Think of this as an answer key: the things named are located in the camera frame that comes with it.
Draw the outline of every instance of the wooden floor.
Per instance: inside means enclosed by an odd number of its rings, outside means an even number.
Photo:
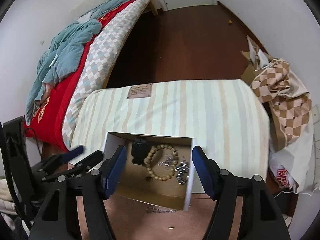
[[[195,79],[237,79],[247,66],[245,30],[219,5],[143,14],[111,73],[108,88]]]

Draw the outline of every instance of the beaded bracelet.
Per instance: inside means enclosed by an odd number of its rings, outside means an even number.
[[[164,149],[164,148],[167,148],[167,149],[170,149],[172,151],[172,155],[173,155],[173,161],[172,161],[172,164],[171,164],[171,169],[170,169],[170,172],[168,175],[166,176],[157,176],[154,171],[152,170],[151,168],[151,160],[152,160],[152,157],[153,155],[160,149]],[[155,180],[159,180],[159,181],[163,181],[163,180],[167,180],[167,179],[171,179],[173,176],[174,176],[174,173],[175,173],[175,168],[176,168],[176,165],[178,163],[178,153],[177,153],[177,150],[175,148],[173,148],[171,145],[164,145],[164,144],[160,144],[158,145],[157,147],[155,146],[152,146],[151,147],[151,150],[149,151],[148,153],[148,156],[147,158],[144,159],[143,161],[147,167],[147,171],[149,171],[149,175],[150,177],[154,178]]]

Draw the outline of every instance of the brown carpet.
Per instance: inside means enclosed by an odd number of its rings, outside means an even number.
[[[215,201],[194,194],[187,212],[147,213],[150,205],[112,195],[105,208],[117,240],[201,240],[210,222]],[[89,240],[82,197],[77,197],[83,240]],[[236,240],[241,220],[242,197],[237,198],[229,240]]]
[[[107,87],[238,79],[247,67],[240,51],[248,51],[246,32],[221,6],[180,8],[156,17],[146,13],[129,35]]]

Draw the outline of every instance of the baseboard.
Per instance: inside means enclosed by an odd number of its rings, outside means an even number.
[[[265,49],[265,47],[263,47],[263,45],[261,44],[261,42],[258,40],[258,38],[253,34],[253,32],[247,27],[247,25],[244,24],[243,21],[241,21],[237,15],[235,15],[228,7],[226,7],[223,3],[218,2],[218,5],[221,6],[225,11],[228,12],[228,14],[230,14],[238,23],[239,25],[243,28],[243,31],[246,35],[248,35],[251,39],[253,39],[253,41],[259,46],[259,48],[263,51],[263,52],[267,52],[267,50]]]

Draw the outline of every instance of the blue comforter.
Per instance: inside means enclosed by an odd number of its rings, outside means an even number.
[[[78,68],[84,45],[101,30],[101,23],[90,20],[85,23],[74,22],[55,36],[50,48],[41,56],[36,81],[27,97],[25,119],[30,124],[33,112],[45,92],[45,83],[54,86]]]

